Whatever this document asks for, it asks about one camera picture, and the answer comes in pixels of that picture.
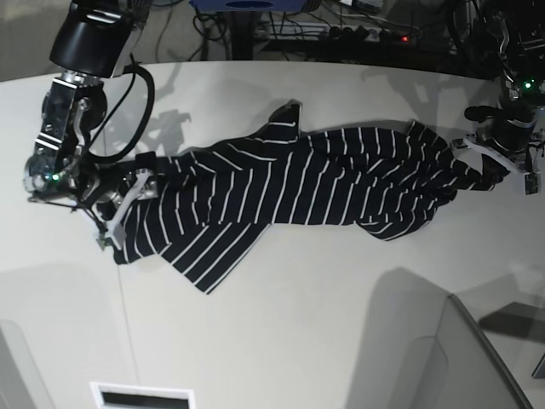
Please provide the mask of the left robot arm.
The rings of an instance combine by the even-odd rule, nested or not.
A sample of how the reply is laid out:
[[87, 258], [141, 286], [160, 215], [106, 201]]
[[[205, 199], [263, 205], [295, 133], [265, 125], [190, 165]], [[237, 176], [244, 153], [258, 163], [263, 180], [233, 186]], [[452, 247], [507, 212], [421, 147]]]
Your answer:
[[499, 182], [516, 175], [524, 194], [542, 191], [533, 151], [543, 152], [544, 3], [447, 1], [445, 24], [456, 54], [473, 75], [499, 86], [493, 106], [467, 107], [478, 129], [453, 141], [455, 149], [480, 153], [483, 175]]

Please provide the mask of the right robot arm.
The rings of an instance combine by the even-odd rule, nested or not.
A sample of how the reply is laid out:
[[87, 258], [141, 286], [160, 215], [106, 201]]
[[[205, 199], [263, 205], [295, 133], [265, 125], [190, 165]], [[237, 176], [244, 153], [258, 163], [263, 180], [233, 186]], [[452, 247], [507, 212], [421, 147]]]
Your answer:
[[[152, 8], [150, 1], [73, 1], [49, 58], [61, 73], [44, 96], [42, 124], [26, 161], [23, 186], [29, 202], [60, 205], [71, 199], [90, 210], [103, 194], [100, 173], [120, 162], [142, 137], [155, 101], [151, 73], [132, 51]], [[104, 82], [130, 75], [147, 87], [146, 107], [128, 145], [109, 156], [91, 149], [115, 111]]]

